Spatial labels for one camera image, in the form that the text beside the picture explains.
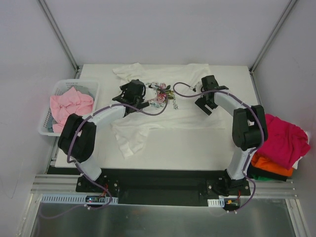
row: floral print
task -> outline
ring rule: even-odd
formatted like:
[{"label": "floral print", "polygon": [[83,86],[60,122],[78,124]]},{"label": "floral print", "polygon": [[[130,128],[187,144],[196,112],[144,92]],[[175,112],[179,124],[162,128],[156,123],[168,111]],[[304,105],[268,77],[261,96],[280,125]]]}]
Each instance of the floral print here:
[{"label": "floral print", "polygon": [[171,85],[167,86],[165,83],[152,82],[146,83],[146,86],[155,89],[157,92],[157,97],[149,101],[149,104],[155,108],[164,107],[166,98],[168,100],[175,100],[174,91],[170,90]]}]

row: white t-shirt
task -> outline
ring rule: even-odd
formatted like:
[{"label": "white t-shirt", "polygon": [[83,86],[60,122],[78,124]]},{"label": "white t-shirt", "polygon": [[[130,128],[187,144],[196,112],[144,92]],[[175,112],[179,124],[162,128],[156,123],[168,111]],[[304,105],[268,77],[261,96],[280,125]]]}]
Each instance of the white t-shirt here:
[{"label": "white t-shirt", "polygon": [[[147,116],[134,112],[112,123],[119,149],[125,158],[144,147],[150,129],[224,128],[220,110],[213,110],[213,113],[208,116],[195,104],[198,97],[183,98],[175,94],[172,89],[173,85],[179,81],[194,87],[203,77],[212,74],[208,64],[188,64],[145,70],[136,63],[115,68],[113,72],[122,79],[121,84],[128,83],[132,79],[139,79],[147,88],[155,88],[157,97],[150,100],[150,106],[143,109],[147,113],[156,114],[161,111],[165,106],[166,97],[168,98],[167,108],[161,115]],[[193,92],[184,85],[178,85],[176,89],[186,95],[199,93],[199,91]]]}]

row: pink towel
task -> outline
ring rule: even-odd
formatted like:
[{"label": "pink towel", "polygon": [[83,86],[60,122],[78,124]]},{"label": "pink towel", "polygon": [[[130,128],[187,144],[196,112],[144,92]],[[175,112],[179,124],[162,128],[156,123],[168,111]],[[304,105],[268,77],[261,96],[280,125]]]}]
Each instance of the pink towel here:
[{"label": "pink towel", "polygon": [[268,139],[258,153],[290,169],[309,150],[308,137],[298,126],[266,114]]},{"label": "pink towel", "polygon": [[50,97],[50,109],[57,124],[53,124],[54,132],[62,132],[67,118],[71,114],[86,115],[92,112],[93,98],[71,88],[63,95]]}]

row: orange cloth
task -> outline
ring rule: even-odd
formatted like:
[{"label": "orange cloth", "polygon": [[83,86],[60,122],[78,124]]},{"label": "orange cloth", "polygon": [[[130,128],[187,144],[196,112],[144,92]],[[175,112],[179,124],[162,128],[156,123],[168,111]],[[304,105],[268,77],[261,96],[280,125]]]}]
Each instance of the orange cloth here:
[{"label": "orange cloth", "polygon": [[272,172],[275,174],[287,176],[287,177],[290,177],[293,173],[293,168],[290,168],[289,170],[287,170],[286,168],[282,167],[281,165],[274,163],[269,158],[266,158],[258,153],[255,153],[253,155],[252,160],[251,160],[251,164],[252,164],[252,166],[254,166],[256,168],[259,168],[259,169],[262,169],[262,170],[265,170],[268,172]]}]

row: metal frame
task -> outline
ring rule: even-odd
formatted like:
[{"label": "metal frame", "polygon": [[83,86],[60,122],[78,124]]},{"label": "metal frame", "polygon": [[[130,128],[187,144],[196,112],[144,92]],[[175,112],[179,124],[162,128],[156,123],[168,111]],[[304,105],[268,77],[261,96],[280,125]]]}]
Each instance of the metal frame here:
[{"label": "metal frame", "polygon": [[[49,24],[52,27],[53,32],[57,36],[61,47],[63,48],[69,62],[75,70],[74,78],[80,78],[82,67],[80,67],[71,53],[68,44],[66,43],[56,20],[54,19],[46,0],[37,0],[41,9],[43,10]],[[287,6],[285,7],[283,13],[275,24],[273,30],[268,36],[266,42],[264,43],[262,49],[260,50],[253,66],[250,68],[250,75],[253,82],[253,87],[255,89],[256,97],[258,102],[261,104],[260,94],[256,87],[256,78],[254,71],[257,69],[265,53],[269,50],[273,40],[277,36],[278,32],[282,28],[284,22],[288,18],[292,9],[296,5],[298,0],[289,0]],[[48,162],[46,172],[50,166],[54,166],[56,157],[58,154],[57,147],[58,138],[55,139],[54,145],[52,147],[52,152],[50,156],[50,161]],[[42,194],[73,194],[79,195],[76,193],[76,184],[78,175],[48,175],[48,174],[39,174],[35,177],[33,187],[31,189],[31,194],[27,208],[25,209],[23,215],[23,221],[21,222],[19,233],[17,236],[28,237],[32,232],[33,225],[36,220],[36,214],[40,205],[40,200]],[[291,221],[295,230],[295,234],[298,237],[309,237],[311,236],[306,225],[305,218],[298,200],[298,196],[292,180],[288,182],[260,182],[256,181],[257,189],[254,198],[272,198],[272,199],[286,199],[288,206],[288,211],[291,217]],[[250,190],[253,191],[253,185],[250,183]]]}]

